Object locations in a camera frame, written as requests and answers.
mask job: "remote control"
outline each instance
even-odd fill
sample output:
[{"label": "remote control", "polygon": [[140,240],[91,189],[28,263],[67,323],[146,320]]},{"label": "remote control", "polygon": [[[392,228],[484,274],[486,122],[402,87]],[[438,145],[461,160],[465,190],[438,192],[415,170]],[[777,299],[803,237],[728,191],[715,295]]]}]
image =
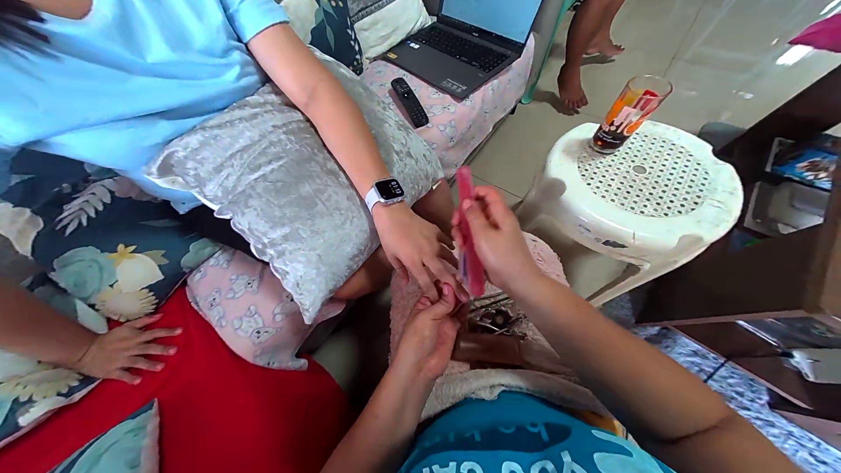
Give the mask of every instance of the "remote control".
[{"label": "remote control", "polygon": [[409,118],[412,120],[412,125],[414,125],[415,128],[426,126],[426,124],[429,123],[429,116],[426,114],[426,111],[423,109],[423,105],[421,105],[421,101],[418,100],[417,95],[415,95],[415,92],[413,92],[412,88],[409,87],[406,80],[402,77],[397,77],[391,81],[391,88],[393,88],[397,93],[397,98],[399,98],[400,103],[403,104],[403,108],[406,109],[406,113],[409,114]]}]

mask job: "laptop keyboard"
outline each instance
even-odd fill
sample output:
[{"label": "laptop keyboard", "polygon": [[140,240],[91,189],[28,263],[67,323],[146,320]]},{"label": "laptop keyboard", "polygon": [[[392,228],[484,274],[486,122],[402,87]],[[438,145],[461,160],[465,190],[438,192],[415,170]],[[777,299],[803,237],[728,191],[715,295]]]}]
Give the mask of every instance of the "laptop keyboard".
[{"label": "laptop keyboard", "polygon": [[411,39],[484,72],[493,71],[509,57],[504,52],[468,40],[435,25],[422,29]]}]

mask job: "plastic stool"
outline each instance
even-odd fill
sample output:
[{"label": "plastic stool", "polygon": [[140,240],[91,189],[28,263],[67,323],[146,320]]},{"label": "plastic stool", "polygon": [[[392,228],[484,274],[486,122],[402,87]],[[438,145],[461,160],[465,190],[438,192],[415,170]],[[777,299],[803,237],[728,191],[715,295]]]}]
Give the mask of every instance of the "plastic stool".
[{"label": "plastic stool", "polygon": [[594,306],[690,261],[733,227],[743,201],[736,171],[700,138],[648,121],[606,156],[589,146],[597,128],[579,125],[555,143],[516,212],[523,231],[550,221],[630,263],[588,298]]}]

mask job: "pink nail file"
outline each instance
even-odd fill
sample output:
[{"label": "pink nail file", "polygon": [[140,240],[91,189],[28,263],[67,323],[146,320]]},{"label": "pink nail file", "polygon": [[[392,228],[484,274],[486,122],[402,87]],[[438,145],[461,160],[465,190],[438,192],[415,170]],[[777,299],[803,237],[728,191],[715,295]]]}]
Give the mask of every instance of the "pink nail file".
[{"label": "pink nail file", "polygon": [[458,214],[460,229],[464,236],[464,246],[459,249],[458,262],[459,272],[462,280],[467,284],[470,295],[479,297],[484,295],[484,268],[479,256],[476,254],[476,247],[473,245],[473,236],[470,234],[470,227],[467,224],[467,216],[462,209],[462,202],[473,198],[473,176],[470,168],[461,166],[456,171],[456,185],[458,186]]}]

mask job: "drinking glass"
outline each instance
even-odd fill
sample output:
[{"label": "drinking glass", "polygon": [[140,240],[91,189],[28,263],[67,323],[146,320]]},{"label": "drinking glass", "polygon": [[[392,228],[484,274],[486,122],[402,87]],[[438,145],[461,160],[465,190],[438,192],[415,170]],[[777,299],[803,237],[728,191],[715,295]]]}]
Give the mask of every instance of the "drinking glass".
[{"label": "drinking glass", "polygon": [[671,82],[657,76],[636,76],[628,81],[607,112],[605,121],[593,135],[590,146],[602,154],[618,151],[672,93],[672,89]]}]

